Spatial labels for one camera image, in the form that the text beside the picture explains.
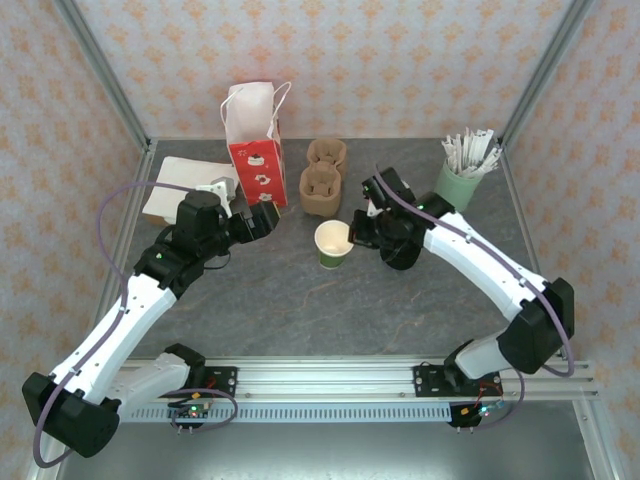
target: paper cup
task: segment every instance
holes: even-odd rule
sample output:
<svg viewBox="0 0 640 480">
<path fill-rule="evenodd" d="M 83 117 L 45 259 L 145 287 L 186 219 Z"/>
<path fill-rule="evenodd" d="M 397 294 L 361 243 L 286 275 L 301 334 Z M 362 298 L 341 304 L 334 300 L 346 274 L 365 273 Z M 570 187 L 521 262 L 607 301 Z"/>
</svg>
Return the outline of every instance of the paper cup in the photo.
<svg viewBox="0 0 640 480">
<path fill-rule="evenodd" d="M 464 212 L 471 201 L 473 192 L 482 180 L 478 178 L 462 178 L 451 171 L 444 162 L 434 191 L 453 205 L 458 212 Z"/>
<path fill-rule="evenodd" d="M 329 270 L 337 268 L 347 253 L 353 248 L 349 243 L 349 225 L 339 220 L 328 220 L 318 228 L 314 235 L 320 265 Z"/>
</svg>

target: pen holder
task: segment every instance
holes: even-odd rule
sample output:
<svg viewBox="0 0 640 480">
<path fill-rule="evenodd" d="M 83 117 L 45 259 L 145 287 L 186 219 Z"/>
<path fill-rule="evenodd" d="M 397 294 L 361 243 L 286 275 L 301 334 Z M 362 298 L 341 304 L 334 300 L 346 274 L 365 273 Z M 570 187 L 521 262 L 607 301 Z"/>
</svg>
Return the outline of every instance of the pen holder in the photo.
<svg viewBox="0 0 640 480">
<path fill-rule="evenodd" d="M 434 191 L 453 205 L 456 211 L 464 212 L 480 180 L 482 177 L 460 177 L 451 171 L 447 162 L 444 162 Z"/>
</svg>

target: cable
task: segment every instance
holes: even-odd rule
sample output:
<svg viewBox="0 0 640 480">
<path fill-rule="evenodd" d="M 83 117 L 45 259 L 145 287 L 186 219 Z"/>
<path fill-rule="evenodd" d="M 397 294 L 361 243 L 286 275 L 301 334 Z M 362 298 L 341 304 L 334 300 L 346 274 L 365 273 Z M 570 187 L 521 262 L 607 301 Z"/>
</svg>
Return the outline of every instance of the cable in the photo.
<svg viewBox="0 0 640 480">
<path fill-rule="evenodd" d="M 164 242 L 167 239 L 167 237 L 169 236 L 169 234 L 173 233 L 175 228 L 176 228 L 175 225 L 167 225 L 166 227 L 164 227 L 162 229 L 162 231 L 156 237 L 156 243 Z"/>
<path fill-rule="evenodd" d="M 500 385 L 490 382 L 480 382 L 478 386 L 480 387 L 480 393 L 478 393 L 478 398 L 476 398 L 476 403 L 473 404 L 473 408 L 476 408 L 478 406 L 478 404 L 480 403 L 480 399 L 484 397 L 484 391 L 487 389 L 487 387 L 495 388 L 500 394 L 500 398 L 502 399 L 502 401 L 504 401 L 504 392 L 502 391 L 502 387 Z"/>
<path fill-rule="evenodd" d="M 193 430 L 192 433 L 206 432 L 208 430 L 215 430 L 216 428 L 224 427 L 225 425 L 229 425 L 229 423 L 231 423 L 231 421 L 238 416 L 238 402 L 236 401 L 235 398 L 233 398 L 228 393 L 223 392 L 222 390 L 214 390 L 211 388 L 183 388 L 181 390 L 174 390 L 173 392 L 168 392 L 167 395 L 183 395 L 185 393 L 209 393 L 211 395 L 218 395 L 220 397 L 226 398 L 233 405 L 233 413 L 229 416 L 229 418 L 221 422 L 214 423 L 213 425 L 200 427 L 196 430 Z M 186 412 L 189 409 L 189 407 L 190 405 L 182 407 L 179 410 L 176 410 L 175 412 L 173 412 L 173 414 L 171 415 L 171 426 L 176 430 L 180 431 L 180 427 L 176 424 L 176 417 L 181 413 Z"/>
<path fill-rule="evenodd" d="M 374 175 L 375 179 L 378 181 L 378 183 L 380 184 L 382 189 L 387 193 L 387 195 L 389 195 L 396 203 L 398 203 L 399 205 L 404 207 L 407 211 L 409 211 L 409 212 L 411 212 L 411 213 L 413 213 L 413 214 L 415 214 L 415 215 L 417 215 L 417 216 L 419 216 L 421 218 L 424 218 L 425 220 L 428 220 L 428 221 L 430 221 L 431 223 L 433 223 L 435 225 L 443 227 L 443 228 L 449 230 L 450 232 L 455 233 L 459 237 L 465 239 L 465 241 L 469 241 L 470 243 L 473 243 L 474 245 L 479 247 L 483 252 L 485 252 L 491 258 L 493 258 L 496 262 L 498 262 L 511 275 L 513 275 L 514 278 L 516 278 L 518 281 L 521 281 L 523 283 L 523 285 L 525 287 L 527 287 L 536 296 L 536 298 L 540 301 L 542 306 L 545 308 L 545 310 L 547 311 L 547 313 L 551 317 L 551 321 L 553 322 L 553 325 L 556 327 L 556 330 L 558 331 L 558 335 L 560 336 L 560 339 L 562 340 L 562 345 L 564 346 L 564 348 L 565 348 L 565 350 L 567 352 L 567 363 L 568 363 L 568 367 L 567 367 L 567 371 L 566 372 L 562 372 L 562 371 L 556 370 L 555 368 L 549 367 L 547 365 L 543 365 L 542 368 L 544 368 L 548 372 L 553 373 L 554 375 L 557 375 L 558 377 L 570 377 L 570 376 L 572 376 L 573 373 L 575 372 L 575 364 L 574 364 L 574 360 L 573 360 L 573 351 L 571 350 L 571 346 L 569 345 L 569 338 L 567 337 L 567 333 L 564 331 L 564 328 L 562 327 L 562 323 L 560 322 L 560 319 L 558 318 L 558 314 L 556 313 L 556 311 L 553 309 L 553 307 L 549 303 L 549 300 L 547 300 L 547 298 L 542 294 L 542 292 L 540 290 L 538 290 L 528 279 L 526 279 L 525 277 L 522 277 L 515 268 L 513 268 L 507 261 L 505 261 L 500 255 L 498 255 L 493 249 L 491 249 L 485 243 L 479 241 L 475 237 L 470 237 L 467 240 L 468 236 L 467 236 L 466 232 L 460 230 L 459 228 L 457 228 L 457 227 L 455 227 L 453 225 L 448 224 L 447 222 L 443 222 L 442 220 L 440 220 L 437 217 L 434 217 L 433 215 L 429 215 L 428 213 L 423 212 L 422 210 L 418 210 L 416 207 L 414 207 L 410 203 L 405 202 L 382 179 L 382 175 L 380 174 L 380 171 L 378 170 L 378 165 L 375 166 L 375 172 L 376 172 L 375 175 Z"/>
<path fill-rule="evenodd" d="M 127 279 L 124 276 L 124 273 L 122 273 L 118 268 L 118 266 L 115 264 L 111 256 L 107 253 L 107 249 L 102 239 L 102 226 L 101 226 L 102 214 L 104 213 L 104 210 L 107 204 L 115 196 L 127 190 L 131 190 L 132 188 L 151 187 L 151 186 L 160 187 L 160 188 L 170 188 L 173 190 L 181 190 L 184 192 L 190 192 L 193 190 L 191 188 L 181 187 L 179 185 L 171 185 L 168 183 L 146 182 L 146 181 L 135 182 L 135 183 L 130 183 L 129 185 L 124 185 L 119 189 L 117 189 L 116 191 L 112 192 L 100 204 L 100 207 L 98 209 L 98 215 L 96 216 L 96 234 L 98 236 L 98 246 L 100 248 L 100 253 L 107 260 L 107 262 L 109 263 L 109 267 L 116 274 L 116 277 L 120 282 L 120 290 L 121 290 L 120 309 L 118 310 L 118 313 L 116 314 L 116 318 L 113 320 L 113 323 L 109 326 L 107 331 L 104 332 L 104 335 L 102 335 L 102 337 L 100 337 L 100 339 L 95 343 L 95 345 L 91 347 L 89 351 L 86 354 L 84 354 L 82 358 L 80 358 L 80 360 L 78 360 L 78 362 L 73 366 L 71 371 L 62 378 L 60 383 L 53 389 L 53 392 L 51 392 L 51 395 L 49 395 L 49 398 L 45 402 L 44 407 L 42 408 L 42 412 L 40 413 L 40 417 L 38 418 L 38 422 L 36 423 L 36 432 L 33 437 L 33 458 L 36 464 L 40 468 L 53 467 L 59 464 L 60 462 L 62 462 L 65 458 L 67 458 L 73 452 L 73 450 L 69 449 L 69 450 L 66 450 L 62 455 L 60 455 L 58 458 L 54 460 L 51 460 L 51 461 L 44 460 L 41 454 L 41 442 L 42 442 L 42 433 L 44 431 L 44 424 L 47 421 L 47 417 L 51 412 L 51 408 L 53 407 L 53 404 L 60 396 L 60 393 L 62 392 L 62 390 L 64 390 L 64 387 L 74 377 L 75 375 L 74 372 L 80 371 L 83 365 L 89 361 L 89 359 L 100 349 L 102 345 L 104 345 L 104 343 L 109 339 L 109 337 L 113 334 L 116 328 L 118 328 L 118 325 L 120 324 L 120 321 L 124 316 L 124 312 L 127 310 L 127 297 L 129 295 L 129 289 L 127 287 Z"/>
<path fill-rule="evenodd" d="M 229 262 L 231 261 L 231 250 L 229 250 L 227 252 L 227 261 L 224 262 L 224 264 L 220 265 L 219 267 L 204 267 L 205 270 L 222 270 L 224 267 L 226 267 L 227 265 L 229 265 Z"/>
<path fill-rule="evenodd" d="M 167 403 L 167 407 L 169 407 L 169 408 L 181 408 L 189 400 L 193 400 L 193 399 L 191 397 L 183 398 L 182 400 L 178 400 L 177 402 Z"/>
<path fill-rule="evenodd" d="M 491 423 L 486 424 L 486 425 L 478 425 L 477 427 L 473 427 L 474 431 L 476 431 L 476 430 L 488 430 L 489 428 L 493 428 L 496 425 L 500 425 L 507 418 L 511 417 L 513 415 L 513 413 L 520 407 L 520 405 L 524 401 L 524 377 L 522 376 L 522 373 L 520 373 L 518 370 L 514 369 L 513 371 L 516 372 L 516 374 L 518 375 L 518 379 L 520 380 L 520 397 L 518 398 L 518 401 L 513 406 L 513 408 L 511 408 L 503 417 L 500 417 L 495 422 L 491 422 Z"/>
</svg>

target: metal frame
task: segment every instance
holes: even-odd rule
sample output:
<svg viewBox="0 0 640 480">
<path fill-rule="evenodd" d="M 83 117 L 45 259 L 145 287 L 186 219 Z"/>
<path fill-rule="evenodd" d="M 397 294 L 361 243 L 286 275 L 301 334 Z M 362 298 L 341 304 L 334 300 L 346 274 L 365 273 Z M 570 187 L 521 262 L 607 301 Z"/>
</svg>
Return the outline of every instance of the metal frame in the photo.
<svg viewBox="0 0 640 480">
<path fill-rule="evenodd" d="M 529 113 L 533 111 L 533 107 L 544 90 L 547 81 L 552 77 L 556 65 L 558 65 L 560 59 L 569 48 L 574 34 L 582 25 L 582 20 L 593 3 L 593 0 L 574 0 L 569 6 L 567 13 L 560 22 L 558 31 L 542 55 L 527 88 L 525 88 L 516 109 L 507 122 L 500 139 L 503 145 L 510 145 L 517 138 Z"/>
<path fill-rule="evenodd" d="M 154 402 L 141 406 L 120 418 L 120 423 L 162 423 L 171 418 L 173 409 L 167 403 Z M 217 423 L 229 418 L 233 407 L 229 402 L 214 402 L 205 413 L 183 416 L 180 423 Z M 319 403 L 255 403 L 240 400 L 233 423 L 424 423 L 450 422 L 449 403 L 441 402 L 319 402 Z"/>
<path fill-rule="evenodd" d="M 149 148 L 145 148 L 142 152 L 138 162 L 138 168 L 136 169 L 135 177 L 133 179 L 134 182 L 144 181 L 149 177 L 155 148 L 156 142 L 151 142 Z M 134 188 L 127 192 L 125 208 L 122 212 L 122 216 L 120 217 L 120 224 L 118 226 L 118 237 L 113 250 L 110 252 L 111 258 L 121 270 L 124 269 L 125 262 L 127 261 L 129 246 L 131 245 L 133 231 L 136 226 L 136 220 L 138 218 L 138 212 L 142 206 L 143 198 L 143 188 Z M 91 325 L 96 325 L 107 314 L 113 305 L 113 302 L 118 298 L 119 290 L 120 283 L 118 277 L 113 271 L 111 271 L 111 269 L 109 269 L 104 279 L 102 293 L 98 300 L 98 305 L 96 306 Z"/>
<path fill-rule="evenodd" d="M 533 240 L 531 239 L 531 233 L 529 231 L 529 227 L 527 226 L 527 220 L 524 215 L 524 210 L 522 209 L 522 203 L 520 202 L 520 197 L 518 196 L 518 190 L 516 189 L 516 184 L 513 178 L 513 174 L 511 173 L 511 165 L 509 161 L 509 149 L 506 146 L 502 150 L 502 156 L 500 157 L 500 164 L 502 165 L 502 170 L 504 171 L 504 176 L 505 176 L 505 179 L 507 180 L 507 186 L 509 187 L 509 193 L 511 194 L 511 199 L 513 200 L 513 206 L 516 210 L 516 216 L 518 217 L 520 230 L 522 230 L 524 244 L 525 244 L 525 247 L 527 248 L 529 261 L 531 262 L 531 270 L 537 274 L 540 274 L 541 273 L 540 263 L 538 262 L 538 256 L 536 255 L 536 250 L 535 248 L 533 248 Z"/>
<path fill-rule="evenodd" d="M 129 103 L 120 82 L 109 65 L 104 52 L 89 29 L 89 25 L 75 0 L 54 0 L 60 14 L 78 40 L 85 57 L 93 67 L 95 74 L 104 86 L 113 106 L 125 123 L 129 134 L 136 144 L 144 149 L 149 144 L 149 137 L 133 107 Z"/>
<path fill-rule="evenodd" d="M 353 406 L 364 410 L 367 405 L 384 405 L 385 408 L 409 407 L 410 410 L 418 405 L 439 407 L 443 402 L 475 400 L 416 398 L 411 367 L 423 361 L 425 358 L 419 356 L 222 357 L 209 359 L 207 364 L 238 367 L 236 399 L 247 410 L 259 408 L 262 411 L 283 405 L 305 409 L 318 404 L 340 404 L 346 409 Z M 435 364 L 442 363 L 443 359 L 426 361 Z M 152 360 L 129 360 L 122 371 L 130 372 L 151 363 Z M 563 368 L 562 362 L 551 365 Z M 588 362 L 577 362 L 576 375 L 570 379 L 558 378 L 542 370 L 527 375 L 525 401 L 572 401 L 594 477 L 596 480 L 624 480 L 593 373 Z M 519 381 L 513 371 L 503 372 L 503 387 L 506 398 L 513 401 L 518 397 Z M 264 416 L 258 420 L 264 423 Z M 352 422 L 352 419 L 335 421 Z M 51 458 L 62 453 L 64 446 L 56 441 L 46 441 L 43 450 Z M 27 478 L 49 480 L 55 479 L 57 474 L 57 468 L 40 470 L 32 466 Z"/>
</svg>

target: metal bracket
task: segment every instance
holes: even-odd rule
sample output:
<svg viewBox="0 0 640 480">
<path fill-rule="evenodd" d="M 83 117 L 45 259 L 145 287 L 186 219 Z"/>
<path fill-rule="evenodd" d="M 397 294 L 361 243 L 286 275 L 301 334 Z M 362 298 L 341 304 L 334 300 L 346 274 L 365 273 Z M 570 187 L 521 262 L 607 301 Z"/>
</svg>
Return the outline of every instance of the metal bracket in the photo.
<svg viewBox="0 0 640 480">
<path fill-rule="evenodd" d="M 227 393 L 232 397 L 236 395 L 238 385 L 237 367 L 204 367 L 204 374 L 199 385 L 191 385 L 189 388 L 213 388 Z M 200 398 L 211 398 L 210 393 L 202 393 Z M 177 398 L 179 395 L 165 395 L 163 398 Z"/>
<path fill-rule="evenodd" d="M 489 373 L 477 380 L 454 387 L 444 376 L 442 365 L 418 365 L 413 367 L 413 387 L 416 397 L 500 397 L 495 385 L 502 385 L 498 372 Z"/>
<path fill-rule="evenodd" d="M 197 185 L 196 190 L 204 190 L 205 192 L 218 195 L 220 205 L 222 205 L 224 211 L 227 212 L 227 218 L 231 218 L 231 206 L 229 202 L 236 198 L 236 190 L 232 178 L 221 177 L 211 182 L 210 185 Z"/>
</svg>

